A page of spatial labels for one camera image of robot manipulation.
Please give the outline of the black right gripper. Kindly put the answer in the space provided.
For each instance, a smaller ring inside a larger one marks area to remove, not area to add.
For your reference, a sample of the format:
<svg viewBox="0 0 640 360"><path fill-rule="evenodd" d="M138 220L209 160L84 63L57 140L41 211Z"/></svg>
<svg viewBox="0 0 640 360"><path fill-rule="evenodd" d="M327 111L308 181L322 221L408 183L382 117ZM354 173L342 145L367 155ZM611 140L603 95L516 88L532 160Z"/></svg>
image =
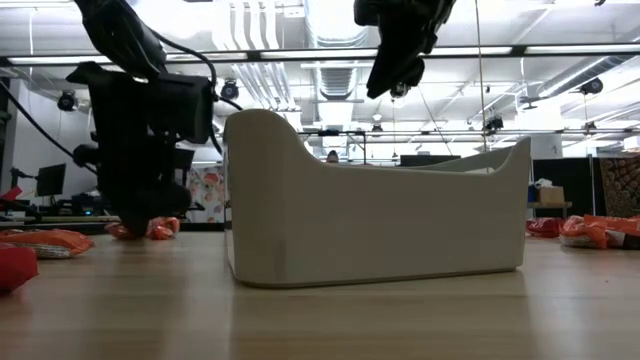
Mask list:
<svg viewBox="0 0 640 360"><path fill-rule="evenodd" d="M429 54L438 41L439 29L448 21L456 0L355 0L354 21L376 27L380 45L366 84L367 96L375 99L388 91L403 66L402 82L417 85Z"/></svg>

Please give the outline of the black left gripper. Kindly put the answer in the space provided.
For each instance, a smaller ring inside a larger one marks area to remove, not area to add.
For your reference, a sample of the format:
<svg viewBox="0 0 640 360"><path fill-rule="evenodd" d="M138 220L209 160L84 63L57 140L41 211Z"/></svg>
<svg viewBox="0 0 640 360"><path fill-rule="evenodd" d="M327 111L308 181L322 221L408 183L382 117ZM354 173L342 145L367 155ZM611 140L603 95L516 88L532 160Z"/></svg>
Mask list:
<svg viewBox="0 0 640 360"><path fill-rule="evenodd" d="M95 62L79 64L66 80L88 88L95 125L96 145L74 154L96 166L99 189L124 227L144 236L151 219L184 213L192 202L188 189L147 187L171 178L177 142L209 140L212 82L171 73L140 81Z"/></svg>

